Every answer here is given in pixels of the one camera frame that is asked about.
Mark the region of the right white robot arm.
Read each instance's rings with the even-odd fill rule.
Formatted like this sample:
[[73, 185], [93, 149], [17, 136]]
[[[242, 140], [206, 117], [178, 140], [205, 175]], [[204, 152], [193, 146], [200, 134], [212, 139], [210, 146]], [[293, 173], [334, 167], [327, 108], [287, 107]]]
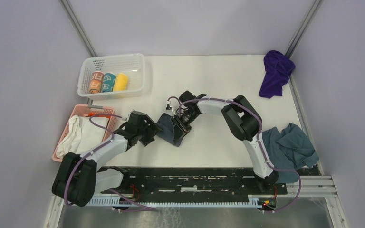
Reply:
[[242, 95], [234, 99], [194, 96], [185, 91], [180, 98], [185, 111], [171, 117], [173, 142], [182, 141], [192, 127], [191, 123], [201, 114], [213, 114], [224, 118], [232, 135], [241, 141], [251, 159], [258, 192], [267, 194], [274, 189], [279, 175], [267, 155], [262, 139], [262, 119], [249, 101]]

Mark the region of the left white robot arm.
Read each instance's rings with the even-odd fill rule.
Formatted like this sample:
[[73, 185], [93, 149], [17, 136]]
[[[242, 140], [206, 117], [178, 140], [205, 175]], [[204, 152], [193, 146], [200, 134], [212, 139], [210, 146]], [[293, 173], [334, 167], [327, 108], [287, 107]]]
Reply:
[[147, 114], [132, 111], [117, 130], [109, 130], [105, 141], [81, 154], [69, 152], [63, 157], [52, 194], [61, 197], [67, 206], [84, 207], [95, 194], [112, 187], [119, 193], [127, 192], [131, 185], [127, 177], [114, 169], [100, 172], [100, 168], [138, 142], [147, 146], [160, 130]]

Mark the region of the dark grey towel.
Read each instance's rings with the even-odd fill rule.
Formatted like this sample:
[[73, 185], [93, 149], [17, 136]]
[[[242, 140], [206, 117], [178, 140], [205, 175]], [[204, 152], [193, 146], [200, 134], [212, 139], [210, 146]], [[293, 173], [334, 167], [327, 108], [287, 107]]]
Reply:
[[171, 118], [172, 116], [166, 113], [163, 113], [159, 117], [156, 125], [160, 128], [160, 131], [157, 133], [157, 136], [167, 141], [171, 145], [179, 147], [182, 141], [179, 140], [177, 142], [174, 142], [174, 129]]

